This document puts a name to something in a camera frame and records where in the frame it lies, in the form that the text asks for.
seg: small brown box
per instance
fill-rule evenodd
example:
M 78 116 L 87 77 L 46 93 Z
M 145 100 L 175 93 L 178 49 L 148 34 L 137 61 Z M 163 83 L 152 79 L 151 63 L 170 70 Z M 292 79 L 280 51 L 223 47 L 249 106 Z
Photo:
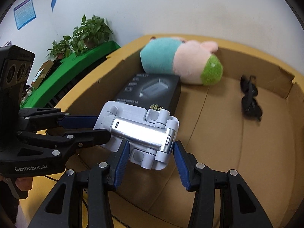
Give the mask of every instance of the small brown box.
M 40 67 L 39 71 L 37 72 L 33 82 L 32 82 L 32 87 L 34 89 L 37 89 L 42 80 L 47 76 L 48 72 L 52 68 L 54 63 L 51 60 L 48 60 L 47 62 L 43 63 L 42 66 Z

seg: potted plant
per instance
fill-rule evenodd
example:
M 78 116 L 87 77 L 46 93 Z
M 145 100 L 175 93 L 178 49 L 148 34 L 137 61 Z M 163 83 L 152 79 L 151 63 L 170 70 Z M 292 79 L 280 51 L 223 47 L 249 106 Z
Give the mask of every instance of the potted plant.
M 70 39 L 70 36 L 63 36 L 63 40 L 61 40 L 59 43 L 54 40 L 53 47 L 48 49 L 48 51 L 51 51 L 48 55 L 52 55 L 58 59 L 69 57 L 71 54 Z
M 112 34 L 112 31 L 105 23 L 104 18 L 94 15 L 92 19 L 87 20 L 86 15 L 84 15 L 81 26 L 74 28 L 71 45 L 75 54 L 80 55 L 104 41 L 109 41 L 110 34 Z

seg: charger box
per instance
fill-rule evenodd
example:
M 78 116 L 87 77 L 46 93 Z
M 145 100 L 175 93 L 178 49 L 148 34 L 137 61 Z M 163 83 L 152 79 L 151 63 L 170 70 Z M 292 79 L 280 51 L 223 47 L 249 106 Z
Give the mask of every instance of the charger box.
M 115 97 L 115 101 L 145 109 L 168 110 L 173 116 L 181 93 L 179 76 L 136 74 Z

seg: plush toy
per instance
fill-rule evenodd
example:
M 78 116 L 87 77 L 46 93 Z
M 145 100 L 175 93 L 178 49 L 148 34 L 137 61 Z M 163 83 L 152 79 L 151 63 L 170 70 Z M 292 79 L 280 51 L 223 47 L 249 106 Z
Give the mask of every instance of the plush toy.
M 175 74 L 185 84 L 213 85 L 223 74 L 222 64 L 212 54 L 217 50 L 213 41 L 152 38 L 141 50 L 140 58 L 147 74 Z

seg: green table top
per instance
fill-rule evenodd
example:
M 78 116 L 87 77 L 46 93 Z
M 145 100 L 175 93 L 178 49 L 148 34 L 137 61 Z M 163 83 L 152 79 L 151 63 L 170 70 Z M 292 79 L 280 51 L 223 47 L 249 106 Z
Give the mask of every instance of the green table top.
M 51 74 L 32 95 L 21 105 L 21 108 L 45 107 L 45 105 L 81 71 L 98 59 L 117 50 L 119 47 L 114 41 L 103 43 L 89 50 L 83 55 L 75 53 L 63 59 L 62 64 Z

